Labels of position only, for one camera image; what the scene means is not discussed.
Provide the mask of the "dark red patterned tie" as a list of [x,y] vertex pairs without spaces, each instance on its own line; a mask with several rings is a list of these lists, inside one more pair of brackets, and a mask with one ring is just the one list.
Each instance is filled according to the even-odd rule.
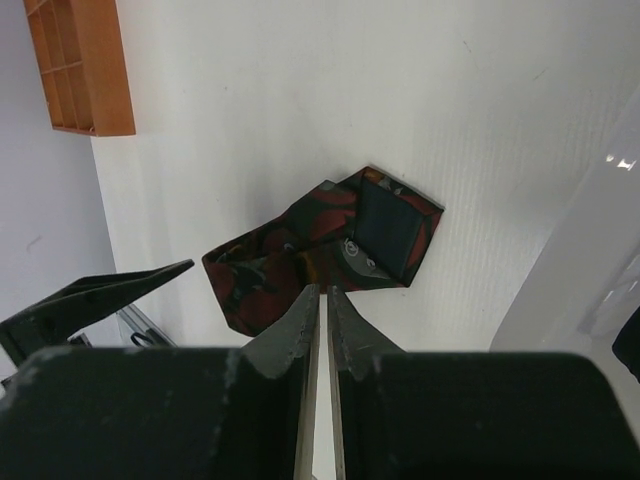
[[444,209],[367,166],[326,180],[277,218],[202,258],[227,325],[255,337],[309,285],[321,292],[411,286]]

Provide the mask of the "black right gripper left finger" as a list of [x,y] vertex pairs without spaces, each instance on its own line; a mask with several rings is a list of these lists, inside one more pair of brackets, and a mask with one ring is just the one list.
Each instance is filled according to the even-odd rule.
[[319,289],[242,347],[50,347],[1,401],[5,479],[308,479]]

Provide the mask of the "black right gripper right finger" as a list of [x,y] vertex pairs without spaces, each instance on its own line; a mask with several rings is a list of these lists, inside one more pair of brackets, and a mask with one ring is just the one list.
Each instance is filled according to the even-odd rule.
[[340,479],[635,479],[639,447],[602,372],[543,352],[407,352],[327,293]]

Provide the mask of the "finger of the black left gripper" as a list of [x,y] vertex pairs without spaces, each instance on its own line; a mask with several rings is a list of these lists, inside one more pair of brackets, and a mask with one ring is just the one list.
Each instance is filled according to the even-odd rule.
[[42,348],[64,345],[93,325],[162,287],[194,266],[83,277],[1,322],[1,346],[14,365]]

